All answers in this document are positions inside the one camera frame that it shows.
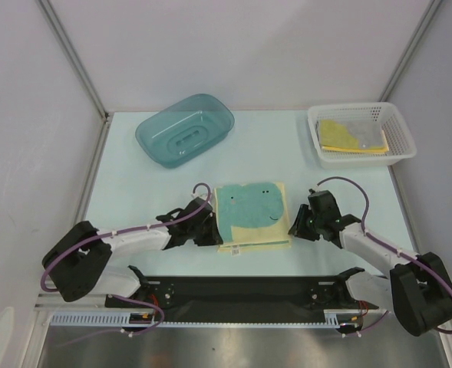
metal frame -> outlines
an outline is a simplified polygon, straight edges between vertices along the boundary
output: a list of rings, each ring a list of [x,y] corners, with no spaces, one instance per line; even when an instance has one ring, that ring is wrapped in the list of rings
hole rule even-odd
[[[113,116],[109,115],[106,109],[104,108],[104,105],[98,96],[97,90],[95,89],[93,83],[91,82],[91,79],[82,64],[81,59],[78,57],[78,54],[70,38],[68,37],[67,32],[65,31],[60,18],[57,16],[50,0],[36,0],[36,2],[38,3],[38,6],[41,9],[41,12],[43,13],[44,17],[46,18],[49,27],[53,31],[54,36],[57,38],[62,51],[68,58],[69,63],[74,69],[74,72],[80,79],[83,88],[86,90],[87,95],[90,97],[91,102],[94,105],[94,108],[104,119],[103,126],[101,127],[101,131],[99,133],[99,139],[97,141],[97,145],[94,151],[93,159],[91,160],[91,166],[87,174],[86,183],[84,185],[84,189],[81,195],[81,201],[74,219],[74,222],[78,222],[84,218],[85,213],[87,211],[89,199],[91,197],[91,191],[94,186],[94,181],[96,179],[97,170],[101,161],[101,157],[103,155],[104,145],[106,143],[107,135],[109,133],[109,128],[111,125],[111,119]],[[419,44],[422,42],[424,36],[428,32],[432,21],[436,18],[438,12],[442,8],[441,6],[443,3],[444,0],[430,1],[430,4],[428,5],[422,19],[420,20],[417,28],[415,29],[415,32],[412,34],[407,47],[405,48],[403,54],[401,55],[401,58],[398,64],[396,65],[393,74],[391,75],[389,81],[384,87],[381,96],[379,97],[380,101],[386,101],[391,96],[393,90],[398,84],[398,81],[402,78],[407,66],[410,64],[411,59],[414,56]],[[407,206],[405,205],[406,201],[404,193],[402,192],[401,187],[398,185],[398,178],[394,174],[394,170],[392,168],[389,169],[391,178],[394,183],[394,187],[397,192],[398,199],[400,200],[401,210],[403,212],[404,220],[410,233],[411,241],[415,249],[417,249],[419,241],[417,238],[417,234],[414,231],[414,226],[412,225],[413,222],[411,221],[411,216],[409,215],[407,211]],[[49,311],[47,309],[38,308],[37,311],[33,312],[32,315],[33,324],[31,329],[31,335],[25,349],[25,354],[23,355],[20,363],[20,367],[22,368],[36,366],[36,364],[38,364],[41,355],[41,350],[43,348],[43,342],[45,340],[45,336],[49,326],[48,321],[51,319],[51,316],[54,313],[53,311]],[[448,362],[452,367],[452,335],[441,334],[441,340],[444,345]]]

white table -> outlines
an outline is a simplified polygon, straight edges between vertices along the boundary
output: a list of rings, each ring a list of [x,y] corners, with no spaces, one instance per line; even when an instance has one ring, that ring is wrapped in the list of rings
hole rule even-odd
[[[308,133],[305,111],[237,111],[228,137],[188,163],[165,169],[140,148],[137,126],[155,113],[115,113],[97,172],[86,219],[99,228],[126,228],[154,222],[176,207],[184,207],[197,182],[212,187],[230,183],[285,183],[291,223],[308,189],[329,176],[358,182],[371,200],[370,229],[412,249],[398,198],[387,167],[325,170],[320,167]],[[365,201],[350,184],[323,185],[337,199],[342,214],[362,215]],[[123,265],[136,265],[154,276],[318,276],[338,274],[358,266],[376,272],[359,257],[326,241],[294,239],[292,247],[247,251],[239,256],[217,247],[193,243],[167,251],[145,251]]]

gray wall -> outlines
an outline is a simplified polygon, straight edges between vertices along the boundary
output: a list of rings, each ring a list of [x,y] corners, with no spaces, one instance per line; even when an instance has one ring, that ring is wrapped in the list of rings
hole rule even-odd
[[[15,366],[41,258],[70,228],[101,121],[35,0],[0,0],[0,311]]]
[[[452,278],[452,1],[444,3],[391,102],[418,149],[395,166],[417,242],[443,258]]]

metallic floor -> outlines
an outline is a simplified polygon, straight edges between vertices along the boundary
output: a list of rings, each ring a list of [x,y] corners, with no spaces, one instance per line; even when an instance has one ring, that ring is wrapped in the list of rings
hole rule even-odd
[[[96,331],[50,327],[38,368],[441,368],[449,367],[436,333],[412,337],[387,317],[362,338],[333,330],[158,328],[129,339],[106,333],[57,347]]]

white plastic basket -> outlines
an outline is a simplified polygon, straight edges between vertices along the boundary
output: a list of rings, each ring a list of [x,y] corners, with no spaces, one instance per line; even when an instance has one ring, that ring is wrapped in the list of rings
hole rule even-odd
[[[323,119],[358,120],[381,124],[388,141],[389,151],[384,155],[325,151],[320,147],[318,138],[318,123]],[[402,115],[392,103],[348,103],[313,106],[308,110],[308,124],[321,166],[325,169],[390,166],[400,159],[408,159],[417,154],[417,148],[410,130],[408,130]]]

